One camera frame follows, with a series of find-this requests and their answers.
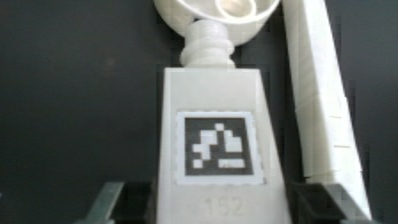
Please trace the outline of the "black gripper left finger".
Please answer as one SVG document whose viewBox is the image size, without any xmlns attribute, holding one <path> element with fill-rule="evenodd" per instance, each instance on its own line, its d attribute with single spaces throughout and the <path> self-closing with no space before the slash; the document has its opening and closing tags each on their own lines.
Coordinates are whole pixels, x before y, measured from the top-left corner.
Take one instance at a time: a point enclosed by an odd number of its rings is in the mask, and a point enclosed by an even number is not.
<svg viewBox="0 0 398 224">
<path fill-rule="evenodd" d="M 154 224 L 149 182 L 106 182 L 85 217 L 73 224 Z"/>
</svg>

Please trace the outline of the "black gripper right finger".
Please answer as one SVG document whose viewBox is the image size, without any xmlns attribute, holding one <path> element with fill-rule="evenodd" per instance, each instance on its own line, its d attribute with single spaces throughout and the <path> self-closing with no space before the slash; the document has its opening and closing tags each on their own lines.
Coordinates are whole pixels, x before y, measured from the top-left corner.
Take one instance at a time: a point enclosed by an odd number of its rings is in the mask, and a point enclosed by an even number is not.
<svg viewBox="0 0 398 224">
<path fill-rule="evenodd" d="M 291 183 L 293 224 L 371 224 L 339 184 Z"/>
</svg>

